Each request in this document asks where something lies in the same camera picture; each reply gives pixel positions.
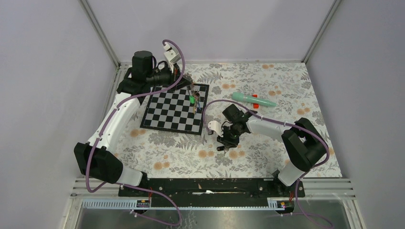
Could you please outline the keyring with coloured key tags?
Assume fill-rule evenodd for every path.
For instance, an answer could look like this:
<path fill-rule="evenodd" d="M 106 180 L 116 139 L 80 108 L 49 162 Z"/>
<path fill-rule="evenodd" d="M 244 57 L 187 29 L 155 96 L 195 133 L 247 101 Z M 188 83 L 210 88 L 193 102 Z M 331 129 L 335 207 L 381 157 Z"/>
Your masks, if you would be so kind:
<path fill-rule="evenodd" d="M 197 111 L 201 108 L 200 106 L 200 92 L 195 89 L 194 83 L 191 83 L 187 86 L 187 92 L 189 95 L 189 101 L 193 105 L 193 113 L 196 114 Z"/>

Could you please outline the key with black tag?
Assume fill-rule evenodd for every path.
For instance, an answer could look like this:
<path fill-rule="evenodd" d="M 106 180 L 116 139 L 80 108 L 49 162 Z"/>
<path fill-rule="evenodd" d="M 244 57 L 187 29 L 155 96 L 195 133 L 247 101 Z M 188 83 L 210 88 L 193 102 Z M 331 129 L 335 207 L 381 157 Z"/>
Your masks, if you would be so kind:
<path fill-rule="evenodd" d="M 219 147 L 216 148 L 216 150 L 217 150 L 218 152 L 224 152 L 224 153 L 226 153 L 228 149 L 227 149 L 225 146 L 219 146 Z"/>

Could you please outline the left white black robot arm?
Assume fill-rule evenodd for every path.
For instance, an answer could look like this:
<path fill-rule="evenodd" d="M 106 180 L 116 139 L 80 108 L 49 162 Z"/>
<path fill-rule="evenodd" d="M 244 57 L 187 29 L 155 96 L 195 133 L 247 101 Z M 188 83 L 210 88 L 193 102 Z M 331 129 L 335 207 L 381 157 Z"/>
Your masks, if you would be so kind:
<path fill-rule="evenodd" d="M 92 177 L 110 184 L 130 185 L 136 196 L 148 191 L 147 181 L 141 171 L 129 168 L 114 156 L 118 140 L 129 119 L 140 108 L 145 97 L 152 95 L 153 86 L 163 86 L 167 91 L 184 81 L 183 53 L 169 48 L 164 56 L 164 67 L 159 69 L 149 51 L 137 51 L 117 88 L 113 104 L 96 132 L 85 142 L 77 143 L 74 155 L 79 170 L 86 178 Z"/>

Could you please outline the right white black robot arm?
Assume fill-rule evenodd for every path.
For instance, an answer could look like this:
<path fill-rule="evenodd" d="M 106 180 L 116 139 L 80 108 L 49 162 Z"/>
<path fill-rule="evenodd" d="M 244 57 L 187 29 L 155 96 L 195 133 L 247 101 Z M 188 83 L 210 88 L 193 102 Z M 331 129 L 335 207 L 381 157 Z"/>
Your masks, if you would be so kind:
<path fill-rule="evenodd" d="M 243 134 L 268 136 L 284 144 L 290 162 L 275 175 L 275 193 L 285 197 L 293 190 L 293 184 L 309 172 L 327 153 L 328 146 L 313 124 L 301 118 L 293 124 L 261 117 L 256 111 L 246 112 L 234 104 L 228 106 L 223 115 L 225 126 L 217 121 L 208 123 L 210 134 L 217 135 L 217 141 L 223 144 L 223 150 L 237 147 Z"/>

